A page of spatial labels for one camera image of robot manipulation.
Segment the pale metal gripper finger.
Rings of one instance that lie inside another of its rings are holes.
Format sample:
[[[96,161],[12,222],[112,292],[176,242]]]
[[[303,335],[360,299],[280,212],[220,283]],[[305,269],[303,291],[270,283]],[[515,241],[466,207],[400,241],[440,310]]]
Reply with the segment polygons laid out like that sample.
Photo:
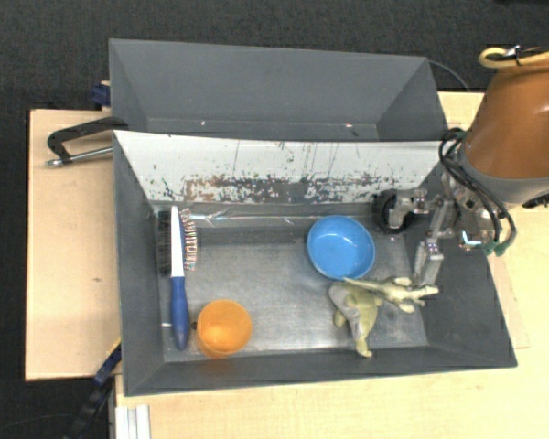
[[[415,249],[414,265],[413,265],[413,282],[414,285],[420,286],[424,284],[425,265],[428,257],[428,250],[425,241],[420,241]]]
[[[426,241],[426,261],[424,283],[434,285],[440,271],[444,255],[441,252],[436,240]]]

